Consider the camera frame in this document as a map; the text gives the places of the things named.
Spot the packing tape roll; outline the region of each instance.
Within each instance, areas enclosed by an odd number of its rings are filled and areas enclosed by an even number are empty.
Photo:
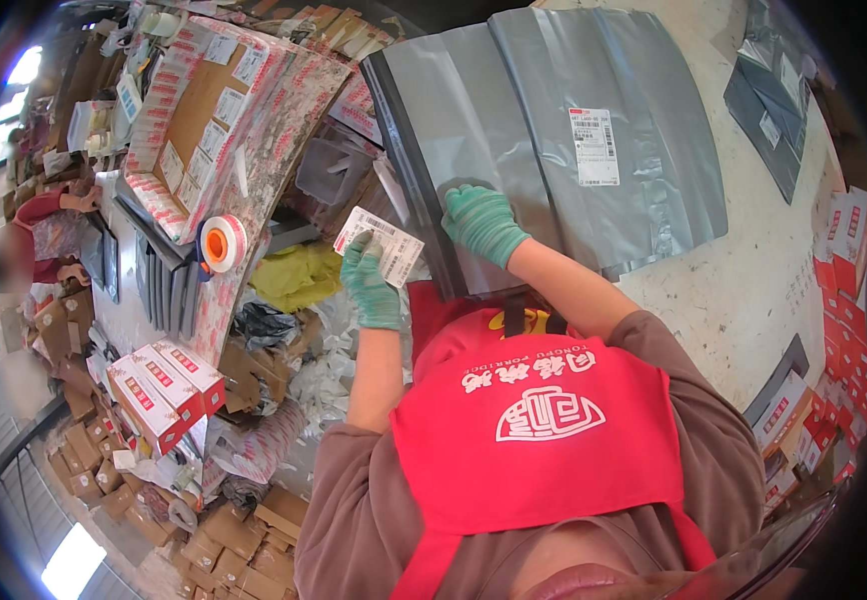
[[[211,271],[230,271],[244,262],[248,253],[244,225],[233,215],[207,219],[200,231],[200,249]]]

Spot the green glove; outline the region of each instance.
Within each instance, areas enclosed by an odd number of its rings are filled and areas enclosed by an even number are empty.
[[[514,249],[531,237],[513,220],[504,194],[464,183],[447,190],[447,213],[440,220],[453,243],[506,269]]]
[[[357,322],[371,330],[400,330],[400,294],[380,273],[384,247],[364,231],[347,246],[340,283],[359,309]]]

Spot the worker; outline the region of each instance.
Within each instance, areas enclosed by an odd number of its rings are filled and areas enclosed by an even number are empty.
[[[300,597],[655,598],[755,534],[751,428],[663,322],[524,233],[503,194],[463,185],[445,206],[451,240],[572,335],[501,336],[500,309],[475,310],[425,344],[405,393],[398,292],[357,236],[340,273],[356,374],[317,450]]]
[[[0,228],[0,293],[27,293],[32,283],[77,279],[88,285],[87,270],[77,261],[90,222],[83,213],[97,210],[102,189],[86,196],[67,187],[34,196]]]

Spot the gray plastic mailer bag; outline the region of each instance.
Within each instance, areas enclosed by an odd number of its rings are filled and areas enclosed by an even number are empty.
[[[727,233],[704,103],[654,14],[518,8],[488,24],[567,255],[617,281]]]

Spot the yellow plastic bag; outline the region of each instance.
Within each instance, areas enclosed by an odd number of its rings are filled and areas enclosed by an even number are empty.
[[[286,247],[260,259],[250,285],[272,306],[293,313],[341,289],[343,260],[323,241]]]

